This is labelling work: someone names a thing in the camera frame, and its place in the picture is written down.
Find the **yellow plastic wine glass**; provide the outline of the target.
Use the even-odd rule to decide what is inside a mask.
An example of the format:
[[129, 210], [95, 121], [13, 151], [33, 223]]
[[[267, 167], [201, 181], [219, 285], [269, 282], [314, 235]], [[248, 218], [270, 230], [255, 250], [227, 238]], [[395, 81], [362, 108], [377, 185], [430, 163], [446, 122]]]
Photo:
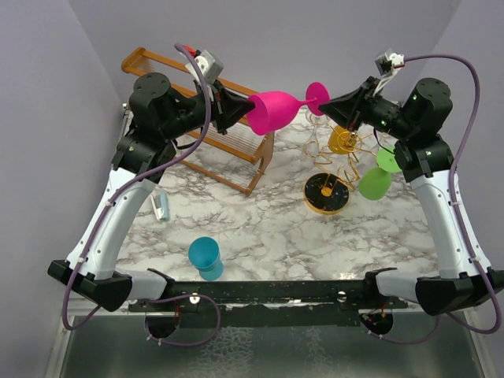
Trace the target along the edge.
[[349, 154], [354, 151], [356, 142], [357, 136], [354, 133], [336, 125], [329, 137], [328, 148], [335, 154]]

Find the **pink plastic wine glass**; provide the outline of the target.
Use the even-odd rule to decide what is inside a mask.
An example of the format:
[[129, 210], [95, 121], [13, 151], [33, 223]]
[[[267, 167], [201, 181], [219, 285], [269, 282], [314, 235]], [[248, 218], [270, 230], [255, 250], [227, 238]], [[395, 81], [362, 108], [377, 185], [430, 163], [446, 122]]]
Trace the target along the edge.
[[254, 104], [254, 109], [246, 115], [246, 119], [256, 135], [266, 135], [289, 125], [302, 106], [308, 106], [312, 114], [322, 116], [318, 107], [330, 99], [328, 89], [320, 82], [313, 82], [307, 87], [304, 100], [284, 91], [252, 94], [248, 100]]

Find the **clear wine glass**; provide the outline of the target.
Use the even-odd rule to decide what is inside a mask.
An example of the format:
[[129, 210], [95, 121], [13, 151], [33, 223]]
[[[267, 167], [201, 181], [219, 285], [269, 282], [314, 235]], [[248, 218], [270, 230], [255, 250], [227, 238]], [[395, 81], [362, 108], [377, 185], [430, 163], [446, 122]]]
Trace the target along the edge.
[[306, 111], [306, 119], [311, 127], [311, 134], [302, 146], [301, 163], [311, 165], [321, 154], [321, 145], [317, 137], [318, 129], [328, 126], [330, 120], [326, 115], [318, 116], [309, 109]]

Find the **green plastic wine glass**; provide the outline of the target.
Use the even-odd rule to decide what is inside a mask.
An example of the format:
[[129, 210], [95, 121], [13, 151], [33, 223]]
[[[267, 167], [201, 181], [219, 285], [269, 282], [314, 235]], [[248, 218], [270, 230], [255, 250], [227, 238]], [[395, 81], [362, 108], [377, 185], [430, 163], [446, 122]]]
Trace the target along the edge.
[[380, 148], [376, 153], [376, 166], [361, 178], [358, 191], [368, 200], [380, 200], [389, 190], [393, 175], [399, 172], [401, 169], [395, 160], [395, 148]]

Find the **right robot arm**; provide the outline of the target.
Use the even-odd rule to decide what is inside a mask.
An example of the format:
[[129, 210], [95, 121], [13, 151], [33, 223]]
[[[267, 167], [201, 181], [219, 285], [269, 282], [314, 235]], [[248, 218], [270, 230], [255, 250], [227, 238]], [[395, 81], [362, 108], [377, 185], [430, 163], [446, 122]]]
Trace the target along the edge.
[[454, 157], [439, 135], [453, 103], [450, 88], [436, 78], [419, 80], [403, 106], [375, 92], [379, 80], [370, 76], [357, 90], [319, 105], [339, 126], [353, 132], [362, 124], [395, 138], [395, 160], [410, 184], [428, 222], [436, 248], [436, 276], [414, 277], [382, 269], [361, 289], [363, 302], [379, 308], [390, 296], [415, 302], [436, 316], [478, 306], [491, 284], [503, 289], [503, 272], [492, 268], [472, 230], [458, 182], [450, 182]]

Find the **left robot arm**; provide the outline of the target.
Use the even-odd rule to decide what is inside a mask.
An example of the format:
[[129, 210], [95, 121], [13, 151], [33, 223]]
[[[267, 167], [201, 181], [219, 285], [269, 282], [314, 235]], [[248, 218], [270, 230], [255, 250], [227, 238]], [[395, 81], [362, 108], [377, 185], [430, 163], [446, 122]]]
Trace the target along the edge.
[[141, 205], [154, 190], [165, 164], [177, 160], [174, 140], [203, 127], [204, 94], [186, 98], [162, 73], [140, 76], [129, 98], [130, 128], [117, 144], [102, 199], [90, 224], [64, 260], [50, 263], [54, 279], [108, 311], [146, 299], [162, 311], [173, 304], [169, 278], [154, 270], [119, 272], [117, 257]]

